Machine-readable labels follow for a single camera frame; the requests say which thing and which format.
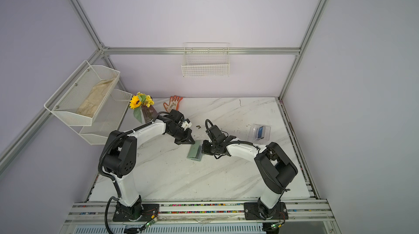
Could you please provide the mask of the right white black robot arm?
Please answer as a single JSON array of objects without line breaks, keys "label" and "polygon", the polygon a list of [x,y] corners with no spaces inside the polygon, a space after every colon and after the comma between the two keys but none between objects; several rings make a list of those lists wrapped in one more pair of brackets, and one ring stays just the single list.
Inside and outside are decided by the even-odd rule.
[{"label": "right white black robot arm", "polygon": [[224,156],[241,158],[255,162],[265,183],[265,190],[257,201],[257,217],[263,220],[272,219],[280,209],[280,199],[290,191],[288,185],[298,174],[296,165],[276,142],[258,145],[242,141],[226,134],[209,119],[205,120],[208,140],[203,142],[203,153],[215,159]]}]

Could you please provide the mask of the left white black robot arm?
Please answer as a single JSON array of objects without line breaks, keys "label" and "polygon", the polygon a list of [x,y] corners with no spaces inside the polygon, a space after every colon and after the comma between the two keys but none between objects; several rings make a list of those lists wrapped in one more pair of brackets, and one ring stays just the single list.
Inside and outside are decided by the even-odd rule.
[{"label": "left white black robot arm", "polygon": [[99,157],[98,173],[109,178],[117,192],[116,212],[128,221],[137,221],[144,214],[141,196],[136,190],[132,171],[136,165],[137,148],[160,135],[169,135],[177,145],[195,143],[192,123],[177,111],[159,112],[155,118],[132,130],[110,132]]}]

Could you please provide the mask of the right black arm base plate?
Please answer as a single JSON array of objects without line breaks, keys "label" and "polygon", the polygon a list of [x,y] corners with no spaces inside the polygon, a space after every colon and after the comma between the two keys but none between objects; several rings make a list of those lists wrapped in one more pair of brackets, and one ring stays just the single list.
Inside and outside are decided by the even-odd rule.
[{"label": "right black arm base plate", "polygon": [[262,202],[245,202],[246,220],[288,220],[288,210],[284,202],[278,201],[273,208],[267,208]]}]

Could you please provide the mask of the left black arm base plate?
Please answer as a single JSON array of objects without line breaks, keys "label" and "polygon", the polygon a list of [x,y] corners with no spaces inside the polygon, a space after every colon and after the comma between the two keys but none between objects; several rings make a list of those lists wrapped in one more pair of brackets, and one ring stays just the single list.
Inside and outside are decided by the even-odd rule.
[{"label": "left black arm base plate", "polygon": [[148,222],[159,213],[160,205],[157,203],[135,204],[126,207],[119,202],[113,215],[113,222]]}]

